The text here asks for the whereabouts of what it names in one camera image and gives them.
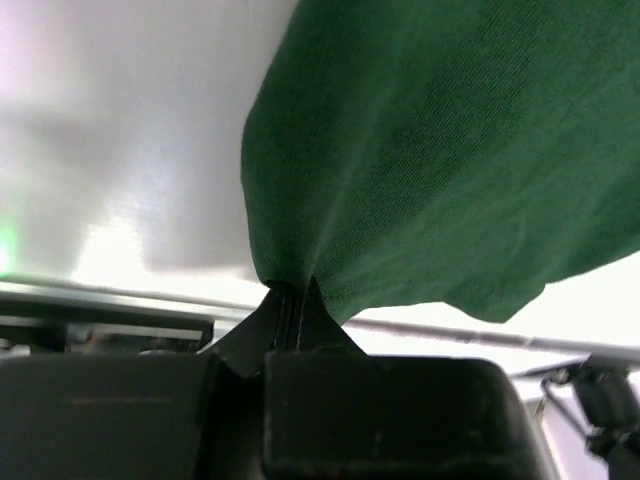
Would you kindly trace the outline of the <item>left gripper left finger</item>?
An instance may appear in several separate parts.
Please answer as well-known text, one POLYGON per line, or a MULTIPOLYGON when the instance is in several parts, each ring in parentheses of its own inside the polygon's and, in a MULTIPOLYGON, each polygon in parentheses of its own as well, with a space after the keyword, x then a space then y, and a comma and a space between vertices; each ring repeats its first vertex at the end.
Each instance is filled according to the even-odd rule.
POLYGON ((290 286, 275 285, 249 316, 199 354, 213 355, 238 377, 251 378, 269 352, 286 347, 289 330, 290 286))

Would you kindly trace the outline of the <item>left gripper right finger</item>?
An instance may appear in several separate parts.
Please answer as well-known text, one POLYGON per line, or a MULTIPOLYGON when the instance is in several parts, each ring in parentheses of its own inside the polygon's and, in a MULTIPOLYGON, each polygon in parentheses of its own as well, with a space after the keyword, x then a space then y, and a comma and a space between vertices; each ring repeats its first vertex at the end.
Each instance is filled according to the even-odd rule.
POLYGON ((294 320, 294 350, 364 355, 329 314, 320 286, 311 278, 294 320))

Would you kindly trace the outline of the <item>green and white t shirt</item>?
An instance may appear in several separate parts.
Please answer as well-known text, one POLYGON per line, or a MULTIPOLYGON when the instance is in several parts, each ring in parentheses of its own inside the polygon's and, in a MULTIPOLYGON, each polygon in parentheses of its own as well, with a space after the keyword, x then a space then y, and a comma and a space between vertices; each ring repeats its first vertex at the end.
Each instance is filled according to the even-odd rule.
POLYGON ((503 323, 639 249, 639 5, 302 1, 241 183, 264 284, 503 323))

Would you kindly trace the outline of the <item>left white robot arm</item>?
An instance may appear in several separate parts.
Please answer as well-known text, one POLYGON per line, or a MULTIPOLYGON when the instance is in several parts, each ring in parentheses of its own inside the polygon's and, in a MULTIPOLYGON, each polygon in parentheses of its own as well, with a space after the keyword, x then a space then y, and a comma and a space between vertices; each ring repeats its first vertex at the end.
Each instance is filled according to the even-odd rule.
MULTIPOLYGON (((420 327, 448 342, 562 352, 520 373, 601 459, 639 475, 636 351, 420 327)), ((514 379, 482 358, 374 356, 331 317, 316 282, 274 282, 259 307, 203 353, 214 397, 247 415, 269 479, 548 479, 514 379)))

